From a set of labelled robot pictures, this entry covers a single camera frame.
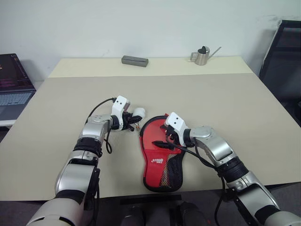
gray floor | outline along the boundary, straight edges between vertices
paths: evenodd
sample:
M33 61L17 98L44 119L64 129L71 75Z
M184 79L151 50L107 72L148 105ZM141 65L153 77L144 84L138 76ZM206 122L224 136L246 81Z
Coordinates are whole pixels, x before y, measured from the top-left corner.
M4 136L5 132L0 131L0 141ZM282 210L301 215L301 183L282 185L270 191ZM212 190L104 198L99 203L97 225L120 225L126 210L135 205L140 206L145 212L147 226L176 226L175 208L186 201L196 204L211 221L211 225L215 226L214 209L219 194L220 191ZM161 202L166 197L175 199ZM41 205L41 202L0 202L0 226L26 225ZM222 202L218 219L221 226L246 225L233 202Z

white wall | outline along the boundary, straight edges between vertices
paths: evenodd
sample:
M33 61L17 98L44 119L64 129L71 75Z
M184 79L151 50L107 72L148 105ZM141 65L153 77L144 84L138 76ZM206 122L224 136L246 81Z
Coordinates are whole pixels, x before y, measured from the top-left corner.
M63 57L188 57L202 45L258 73L280 19L300 0L0 0L0 53L42 80Z

beige table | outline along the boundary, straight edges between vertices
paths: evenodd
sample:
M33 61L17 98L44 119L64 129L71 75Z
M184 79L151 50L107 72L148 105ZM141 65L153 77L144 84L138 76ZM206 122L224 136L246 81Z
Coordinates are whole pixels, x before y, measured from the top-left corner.
M47 79L0 144L0 200L53 198L86 116L117 95L130 99L130 110L145 108L143 123L175 111L190 127L212 126L266 185L300 181L300 127L256 75L200 74ZM110 111L106 104L97 113ZM113 154L104 150L99 163L101 197L150 193L137 131L112 132L110 142ZM216 173L188 154L183 177L180 191L221 187Z

silver robot arm segment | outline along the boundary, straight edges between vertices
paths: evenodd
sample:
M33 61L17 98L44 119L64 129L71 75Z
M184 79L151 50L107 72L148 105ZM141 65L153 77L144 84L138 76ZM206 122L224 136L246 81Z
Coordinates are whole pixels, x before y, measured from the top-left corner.
M300 217L279 210L272 194L211 127L189 129L176 113L169 115L165 125L174 129L182 146L196 145L205 151L219 176L223 177L228 188L235 192L234 202L249 225L301 225Z
M84 205L94 198L99 181L98 160L102 156L104 136L114 130L132 130L144 116L143 108L127 112L130 105L118 96L111 115L88 118L66 164L57 177L55 198L44 203L28 222L28 226L79 226Z

printed logo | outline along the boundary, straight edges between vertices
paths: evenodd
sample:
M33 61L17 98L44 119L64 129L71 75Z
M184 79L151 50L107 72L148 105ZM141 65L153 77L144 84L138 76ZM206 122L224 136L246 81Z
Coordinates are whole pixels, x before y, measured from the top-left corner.
M163 163L163 159L153 159L151 162L155 162L155 163Z

